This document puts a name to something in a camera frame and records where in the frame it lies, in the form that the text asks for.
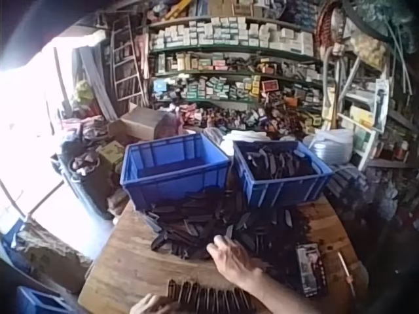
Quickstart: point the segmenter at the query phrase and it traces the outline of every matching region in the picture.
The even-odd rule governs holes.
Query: blue plastic bin
[[[138,211],[208,186],[224,188],[230,160],[203,134],[128,145],[120,183]]]
[[[16,294],[17,314],[76,313],[64,301],[51,294],[26,287],[18,287]]]
[[[312,166],[318,174],[256,181],[244,156],[246,152],[255,151],[255,147],[258,151],[259,148],[267,145],[275,145],[276,149],[284,151],[295,149],[301,151],[311,158]],[[298,141],[235,142],[234,166],[238,171],[244,194],[252,207],[270,208],[314,201],[318,199],[323,187],[333,174],[332,169]]]

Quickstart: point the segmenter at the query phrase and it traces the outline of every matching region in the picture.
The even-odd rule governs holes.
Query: plastic crate
[[[17,314],[76,313],[64,301],[51,294],[26,287],[18,287],[16,294]]]
[[[284,151],[299,150],[310,157],[312,167],[318,174],[276,180],[255,180],[244,156],[246,152],[255,150],[256,147],[257,151],[267,145],[275,145],[276,149]],[[314,201],[318,199],[333,174],[332,169],[298,141],[235,142],[234,166],[238,171],[244,194],[252,207],[287,206]]]
[[[231,161],[203,134],[128,145],[120,179],[139,211],[208,186],[224,188]]]

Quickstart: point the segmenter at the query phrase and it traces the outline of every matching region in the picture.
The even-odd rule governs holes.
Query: human hand
[[[178,303],[163,296],[146,295],[131,308],[130,314],[170,314],[176,313]]]
[[[246,250],[229,237],[216,235],[214,243],[208,244],[207,251],[220,274],[244,290],[247,290],[253,277],[262,272],[253,264]]]

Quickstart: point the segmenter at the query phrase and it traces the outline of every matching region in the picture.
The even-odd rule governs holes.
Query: wooden tabletop
[[[340,251],[354,276],[359,294],[367,289],[354,248],[329,202],[298,206],[310,220],[310,241],[319,243],[327,277],[327,295],[315,298],[324,313],[346,313],[351,306],[350,289],[337,252]],[[79,303],[93,313],[129,313],[147,293],[166,295],[169,279],[193,280],[215,288],[231,288],[215,269],[213,261],[191,262],[150,250],[155,238],[132,202],[125,208],[109,241],[86,280]]]

